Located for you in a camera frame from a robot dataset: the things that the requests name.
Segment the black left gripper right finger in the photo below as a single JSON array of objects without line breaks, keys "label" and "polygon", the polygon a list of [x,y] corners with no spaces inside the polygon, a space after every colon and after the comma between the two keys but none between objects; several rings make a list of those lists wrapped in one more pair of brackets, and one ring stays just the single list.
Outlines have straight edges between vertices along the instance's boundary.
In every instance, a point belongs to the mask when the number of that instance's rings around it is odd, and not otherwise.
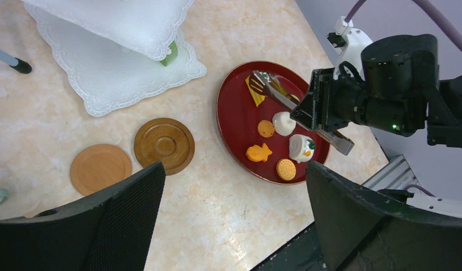
[{"label": "black left gripper right finger", "polygon": [[462,218],[407,205],[315,161],[306,181],[329,270],[462,270]]}]

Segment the metal serving tongs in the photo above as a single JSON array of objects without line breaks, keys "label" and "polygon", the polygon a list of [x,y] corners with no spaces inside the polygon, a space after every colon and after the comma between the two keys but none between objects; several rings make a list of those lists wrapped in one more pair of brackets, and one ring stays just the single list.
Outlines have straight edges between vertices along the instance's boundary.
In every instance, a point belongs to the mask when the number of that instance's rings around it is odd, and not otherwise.
[{"label": "metal serving tongs", "polygon": [[[282,94],[279,90],[285,89],[278,82],[278,79],[274,75],[269,75],[268,78],[263,76],[258,70],[253,70],[249,77],[249,86],[254,88],[259,95],[270,97],[273,101],[278,103],[286,111],[292,113],[296,110],[300,104],[293,96],[289,93]],[[348,155],[354,143],[349,138],[345,137],[340,132],[325,132],[322,129],[312,129],[312,124],[310,123],[312,117],[299,117],[295,121],[305,129],[309,131],[314,131],[321,138],[330,143],[337,151],[343,155]]]}]

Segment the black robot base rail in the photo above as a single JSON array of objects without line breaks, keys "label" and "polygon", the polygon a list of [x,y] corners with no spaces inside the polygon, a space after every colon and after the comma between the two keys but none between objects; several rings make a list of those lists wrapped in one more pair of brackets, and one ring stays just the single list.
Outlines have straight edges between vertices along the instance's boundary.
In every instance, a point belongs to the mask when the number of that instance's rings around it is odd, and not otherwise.
[{"label": "black robot base rail", "polygon": [[328,270],[315,223],[308,225],[252,268],[252,271],[264,270]]}]

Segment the green matcha roll cake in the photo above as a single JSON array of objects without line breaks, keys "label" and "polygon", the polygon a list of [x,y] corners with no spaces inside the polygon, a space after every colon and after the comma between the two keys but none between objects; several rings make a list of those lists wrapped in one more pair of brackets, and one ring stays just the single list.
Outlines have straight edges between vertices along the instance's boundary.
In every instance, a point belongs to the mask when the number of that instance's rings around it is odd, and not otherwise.
[{"label": "green matcha roll cake", "polygon": [[159,62],[164,65],[165,67],[171,64],[178,56],[178,47],[176,45],[176,42],[173,41],[170,43],[170,45],[167,48],[167,53],[166,56],[163,60],[160,60]]}]

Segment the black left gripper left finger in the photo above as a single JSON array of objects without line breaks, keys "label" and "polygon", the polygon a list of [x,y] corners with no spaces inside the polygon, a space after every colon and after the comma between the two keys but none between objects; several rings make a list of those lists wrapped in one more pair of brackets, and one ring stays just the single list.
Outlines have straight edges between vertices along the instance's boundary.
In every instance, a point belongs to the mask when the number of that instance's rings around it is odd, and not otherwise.
[{"label": "black left gripper left finger", "polygon": [[0,270],[143,270],[165,178],[156,162],[34,217],[0,220]]}]

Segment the white roll cake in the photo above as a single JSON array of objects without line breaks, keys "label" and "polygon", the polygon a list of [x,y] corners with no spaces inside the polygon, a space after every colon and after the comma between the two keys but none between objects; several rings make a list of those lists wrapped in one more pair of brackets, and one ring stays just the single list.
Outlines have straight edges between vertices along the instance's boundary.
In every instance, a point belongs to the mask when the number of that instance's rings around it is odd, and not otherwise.
[{"label": "white roll cake", "polygon": [[289,158],[297,163],[310,161],[315,149],[315,141],[308,136],[295,134],[289,138]]}]

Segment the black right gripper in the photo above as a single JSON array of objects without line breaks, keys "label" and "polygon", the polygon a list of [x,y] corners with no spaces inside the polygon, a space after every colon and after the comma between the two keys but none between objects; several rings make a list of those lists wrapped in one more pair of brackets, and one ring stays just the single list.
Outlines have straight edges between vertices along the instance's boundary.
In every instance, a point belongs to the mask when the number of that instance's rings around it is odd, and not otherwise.
[{"label": "black right gripper", "polygon": [[293,120],[314,132],[335,132],[354,118],[353,103],[362,92],[364,80],[356,68],[333,68],[312,71],[308,92],[291,111]]}]

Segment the yellow cake slice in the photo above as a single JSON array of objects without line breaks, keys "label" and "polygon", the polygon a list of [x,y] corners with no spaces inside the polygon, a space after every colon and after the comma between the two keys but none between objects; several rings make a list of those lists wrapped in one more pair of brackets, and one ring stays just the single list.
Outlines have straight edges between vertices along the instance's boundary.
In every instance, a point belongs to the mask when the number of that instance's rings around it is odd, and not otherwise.
[{"label": "yellow cake slice", "polygon": [[259,105],[266,99],[266,96],[264,95],[265,83],[261,82],[253,73],[245,78],[245,83],[255,106],[259,107]]}]

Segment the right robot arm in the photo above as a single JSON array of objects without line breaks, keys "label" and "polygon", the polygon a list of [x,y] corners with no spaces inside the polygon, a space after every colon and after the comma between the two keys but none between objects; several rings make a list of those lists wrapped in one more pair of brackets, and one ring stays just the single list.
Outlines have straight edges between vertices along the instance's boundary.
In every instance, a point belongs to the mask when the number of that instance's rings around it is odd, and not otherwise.
[{"label": "right robot arm", "polygon": [[290,117],[345,155],[354,143],[339,130],[349,123],[402,137],[426,129],[429,145],[462,149],[462,76],[439,79],[433,35],[391,36],[314,70]]}]

